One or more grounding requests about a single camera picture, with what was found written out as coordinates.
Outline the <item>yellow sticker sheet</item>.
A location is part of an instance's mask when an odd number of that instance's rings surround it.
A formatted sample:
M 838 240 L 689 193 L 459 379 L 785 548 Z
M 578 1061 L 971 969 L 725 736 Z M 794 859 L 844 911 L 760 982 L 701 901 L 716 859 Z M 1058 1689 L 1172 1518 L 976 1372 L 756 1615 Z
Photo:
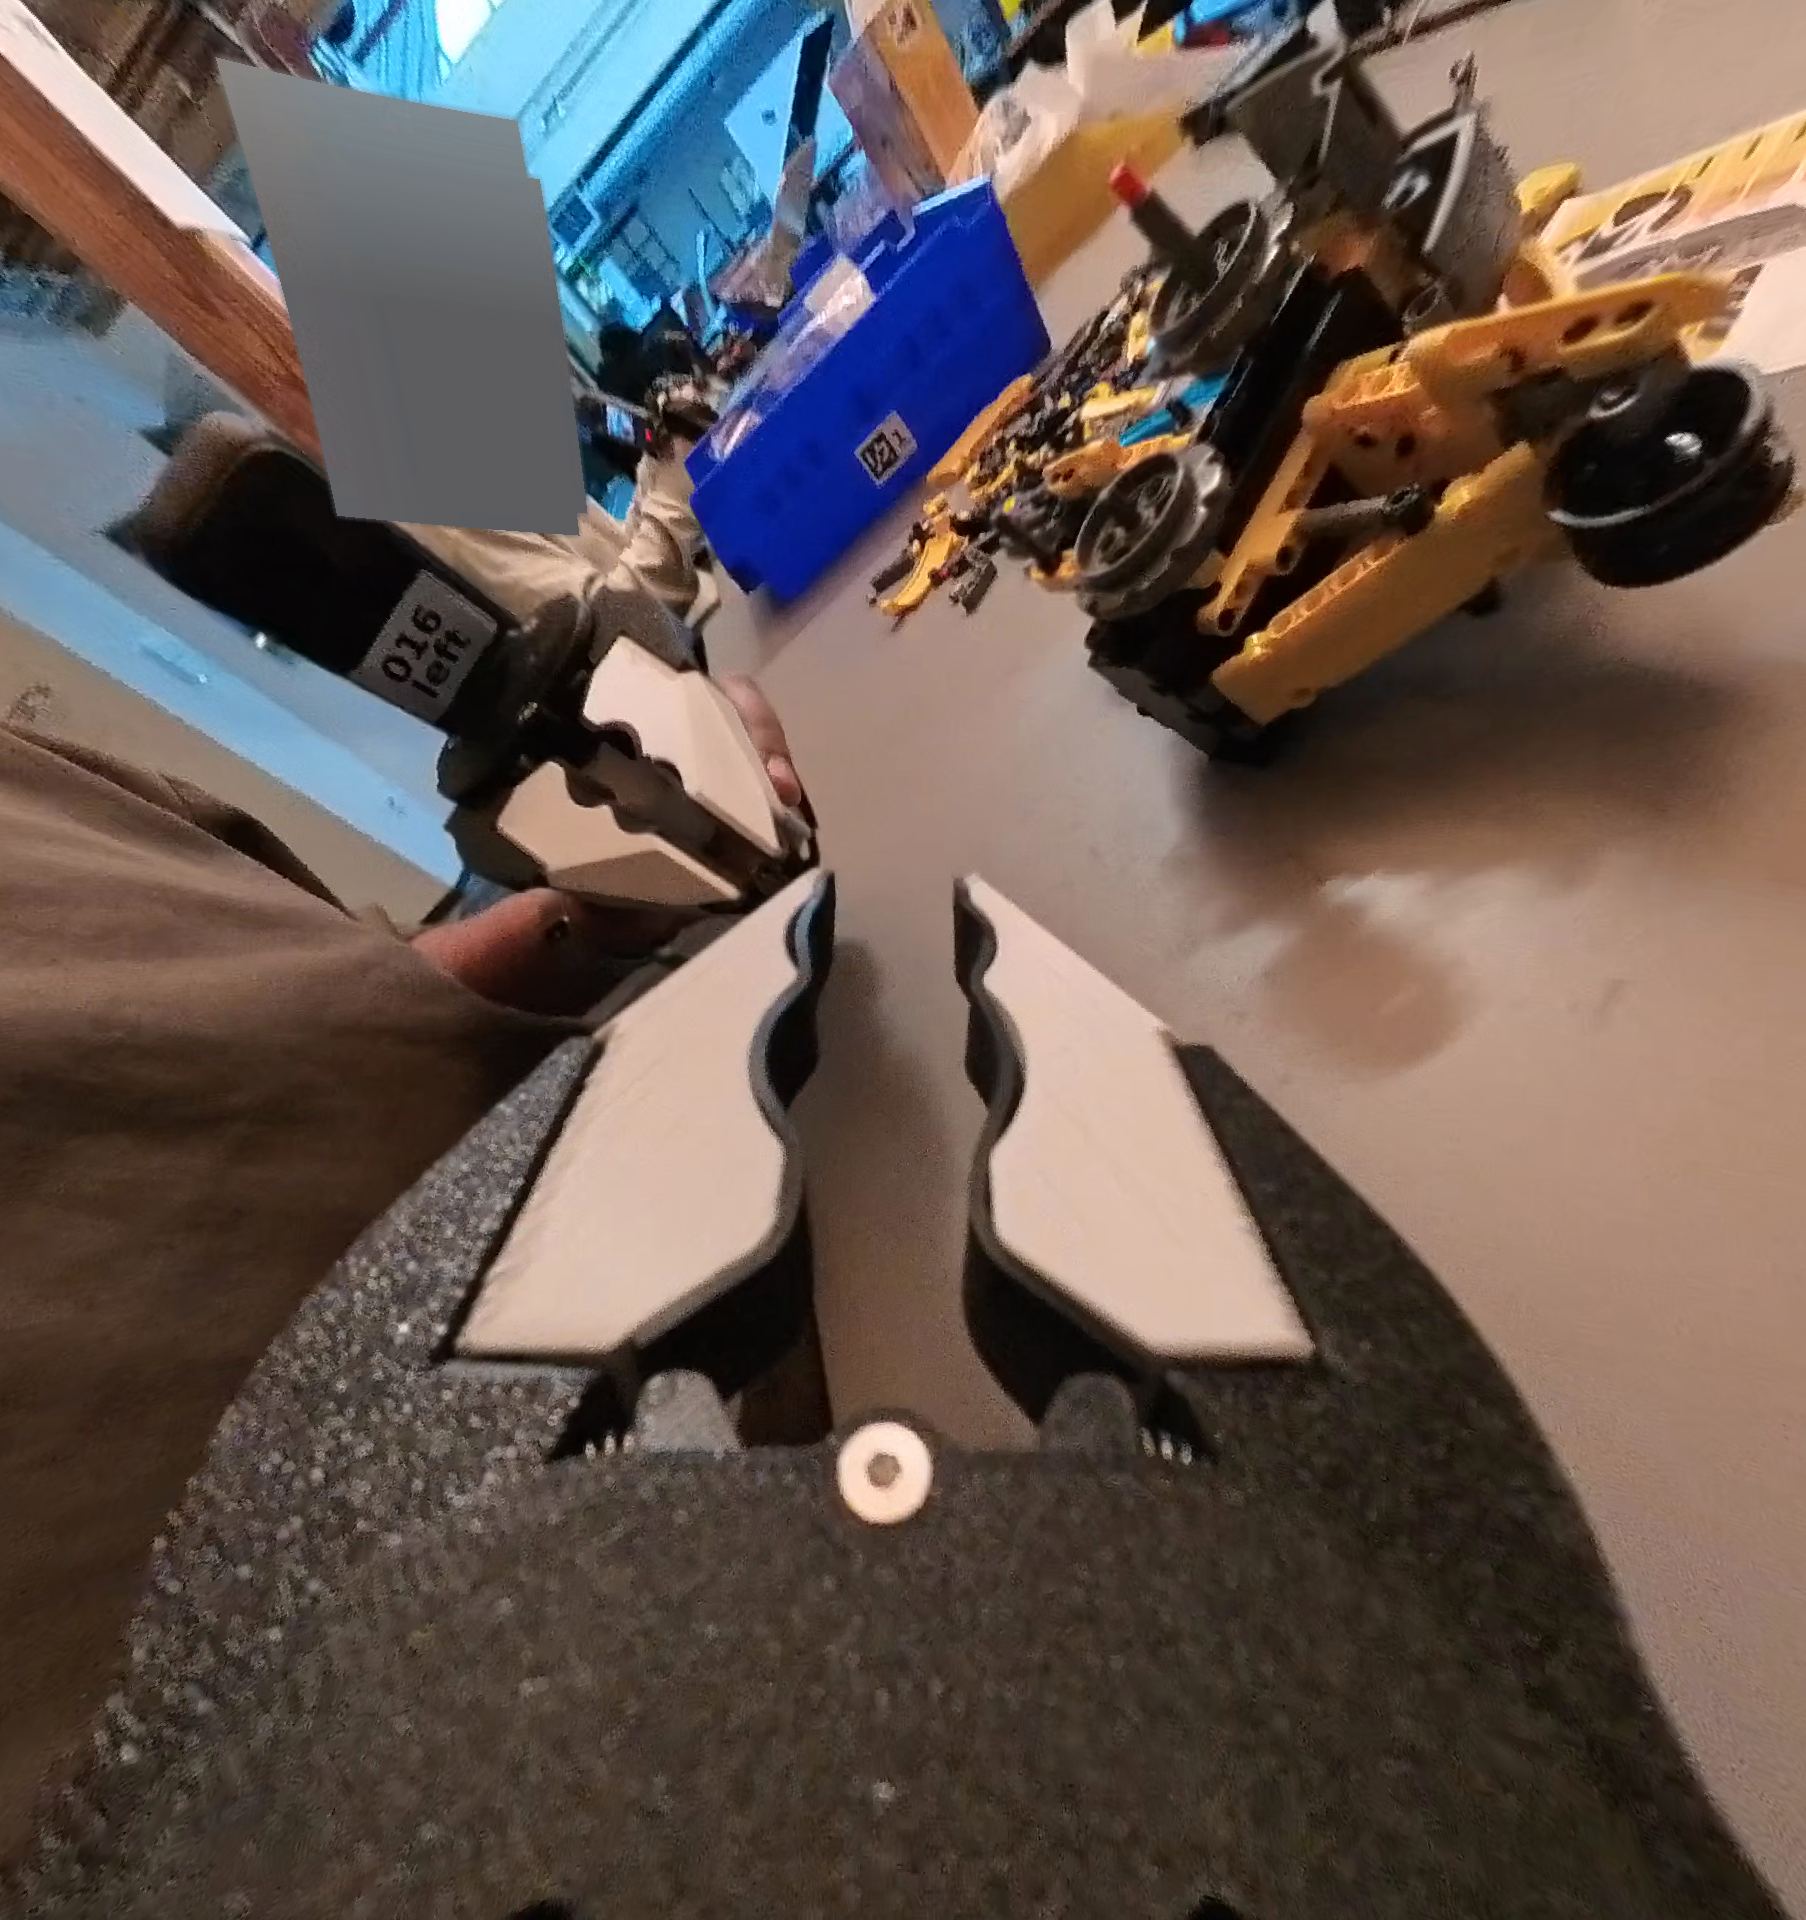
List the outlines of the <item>yellow sticker sheet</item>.
M 1696 359 L 1806 366 L 1806 109 L 1564 202 L 1545 240 L 1580 290 L 1667 273 L 1728 284 L 1688 332 Z

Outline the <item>cardboard toy set box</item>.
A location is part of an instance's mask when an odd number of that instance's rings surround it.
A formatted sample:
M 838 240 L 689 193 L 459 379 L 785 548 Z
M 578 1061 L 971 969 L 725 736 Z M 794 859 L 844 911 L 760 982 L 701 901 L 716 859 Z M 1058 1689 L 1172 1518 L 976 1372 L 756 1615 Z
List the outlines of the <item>cardboard toy set box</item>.
M 934 5 L 851 3 L 847 22 L 826 85 L 891 200 L 914 206 L 964 181 L 981 109 Z

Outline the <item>yellow cardboard tray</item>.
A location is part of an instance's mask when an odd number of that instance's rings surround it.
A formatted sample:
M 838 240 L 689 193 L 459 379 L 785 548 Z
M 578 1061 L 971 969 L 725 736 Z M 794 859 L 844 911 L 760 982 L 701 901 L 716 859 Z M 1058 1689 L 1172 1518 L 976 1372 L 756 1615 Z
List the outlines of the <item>yellow cardboard tray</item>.
M 1176 109 L 1079 121 L 1042 151 L 1024 139 L 991 190 L 1030 287 L 1045 290 L 1118 215 L 1110 176 L 1119 165 L 1154 181 L 1184 143 Z

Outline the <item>blue plastic bin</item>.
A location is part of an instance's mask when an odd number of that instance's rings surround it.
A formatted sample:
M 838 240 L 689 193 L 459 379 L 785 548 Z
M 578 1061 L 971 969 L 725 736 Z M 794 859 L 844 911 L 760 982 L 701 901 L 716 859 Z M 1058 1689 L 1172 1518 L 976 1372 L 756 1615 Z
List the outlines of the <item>blue plastic bin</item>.
M 729 576 L 791 604 L 1049 351 L 988 181 L 832 256 L 689 458 Z

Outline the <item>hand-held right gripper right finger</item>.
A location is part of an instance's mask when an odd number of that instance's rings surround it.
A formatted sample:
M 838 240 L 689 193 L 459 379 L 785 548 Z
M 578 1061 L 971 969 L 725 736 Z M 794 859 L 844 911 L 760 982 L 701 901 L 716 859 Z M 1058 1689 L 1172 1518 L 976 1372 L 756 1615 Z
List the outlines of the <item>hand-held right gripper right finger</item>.
M 1311 1360 L 1172 1027 L 981 875 L 953 921 L 984 1276 L 1144 1380 Z

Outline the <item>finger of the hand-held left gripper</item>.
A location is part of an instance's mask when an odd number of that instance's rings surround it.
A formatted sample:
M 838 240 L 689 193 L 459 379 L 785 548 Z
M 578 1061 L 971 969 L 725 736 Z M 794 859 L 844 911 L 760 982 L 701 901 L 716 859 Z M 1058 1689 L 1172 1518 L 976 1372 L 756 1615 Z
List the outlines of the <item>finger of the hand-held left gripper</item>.
M 685 785 L 648 756 L 594 751 L 527 774 L 498 837 L 553 889 L 604 904 L 730 910 L 762 869 L 762 762 L 723 756 Z
M 757 685 L 714 679 L 618 637 L 594 670 L 585 718 L 635 756 L 637 787 L 621 800 L 718 869 L 763 874 L 815 862 L 794 751 Z

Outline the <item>brown wooden beam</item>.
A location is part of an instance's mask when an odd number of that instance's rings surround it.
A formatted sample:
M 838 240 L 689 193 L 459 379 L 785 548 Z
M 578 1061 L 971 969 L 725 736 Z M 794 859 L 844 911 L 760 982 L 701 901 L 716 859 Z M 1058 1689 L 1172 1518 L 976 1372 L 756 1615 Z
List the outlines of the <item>brown wooden beam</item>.
M 321 461 L 291 317 L 244 231 L 26 5 L 0 3 L 0 192 Z

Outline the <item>person's left forearm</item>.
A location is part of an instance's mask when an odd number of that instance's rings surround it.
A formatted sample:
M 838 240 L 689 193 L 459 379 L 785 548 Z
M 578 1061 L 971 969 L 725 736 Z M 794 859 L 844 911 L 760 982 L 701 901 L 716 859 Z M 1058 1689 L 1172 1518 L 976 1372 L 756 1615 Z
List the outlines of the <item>person's left forearm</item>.
M 0 726 L 0 1347 L 252 1356 L 571 1033 L 253 818 Z

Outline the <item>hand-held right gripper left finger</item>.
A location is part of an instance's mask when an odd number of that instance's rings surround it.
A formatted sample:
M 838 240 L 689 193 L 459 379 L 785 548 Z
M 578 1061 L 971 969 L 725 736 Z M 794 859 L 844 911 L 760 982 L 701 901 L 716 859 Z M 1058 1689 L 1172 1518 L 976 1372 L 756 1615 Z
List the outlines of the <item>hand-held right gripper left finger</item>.
M 732 918 L 594 1029 L 594 1053 L 454 1331 L 462 1360 L 749 1390 L 804 1341 L 793 1104 L 817 1066 L 837 879 Z

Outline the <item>person's left hand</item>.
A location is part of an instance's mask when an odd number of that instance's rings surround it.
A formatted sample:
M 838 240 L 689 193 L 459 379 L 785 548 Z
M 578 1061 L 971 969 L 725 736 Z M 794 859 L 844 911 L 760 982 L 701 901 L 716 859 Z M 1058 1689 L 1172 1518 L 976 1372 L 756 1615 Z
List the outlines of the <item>person's left hand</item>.
M 723 918 L 586 901 L 553 887 L 504 895 L 404 943 L 440 973 L 514 1010 L 582 1018 L 657 957 L 697 951 Z

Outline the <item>yellow black toy vehicle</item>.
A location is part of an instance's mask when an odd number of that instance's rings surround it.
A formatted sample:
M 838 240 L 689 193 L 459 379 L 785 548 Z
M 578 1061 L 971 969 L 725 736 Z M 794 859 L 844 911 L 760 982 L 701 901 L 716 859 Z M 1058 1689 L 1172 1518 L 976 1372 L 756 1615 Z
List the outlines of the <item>yellow black toy vehicle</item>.
M 1110 186 L 1161 268 L 1154 362 L 1222 375 L 1191 434 L 1121 450 L 1055 565 L 1090 668 L 1212 759 L 1253 762 L 1323 693 L 1519 572 L 1658 589 L 1795 504 L 1771 393 L 1694 342 L 1728 271 L 1582 284 L 1547 240 L 1576 165 L 1517 176 L 1473 61 L 1404 127 L 1352 36 L 1293 27 L 1187 117 L 1264 198 L 1184 222 Z

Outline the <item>pile of loose building pieces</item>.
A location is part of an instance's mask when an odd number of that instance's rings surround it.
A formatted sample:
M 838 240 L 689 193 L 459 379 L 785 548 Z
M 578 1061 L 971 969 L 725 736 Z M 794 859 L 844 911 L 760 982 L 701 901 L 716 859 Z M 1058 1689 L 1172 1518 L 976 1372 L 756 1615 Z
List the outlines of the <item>pile of loose building pieces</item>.
M 943 591 L 976 612 L 1006 563 L 1046 591 L 1077 589 L 1076 543 L 1092 501 L 1143 460 L 1194 443 L 1236 368 L 1170 370 L 1134 271 L 1042 365 L 1017 376 L 933 465 L 894 560 L 867 585 L 893 625 Z

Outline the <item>clear plastic bags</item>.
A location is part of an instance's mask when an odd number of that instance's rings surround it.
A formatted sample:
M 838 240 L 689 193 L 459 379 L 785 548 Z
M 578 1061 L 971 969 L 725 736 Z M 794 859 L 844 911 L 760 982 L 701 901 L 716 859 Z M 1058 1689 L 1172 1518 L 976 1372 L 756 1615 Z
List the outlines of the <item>clear plastic bags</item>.
M 1012 36 L 970 75 L 979 121 L 964 162 L 986 174 L 1029 135 L 1067 131 L 1090 95 L 1089 69 L 1130 53 L 1144 5 L 1025 5 Z

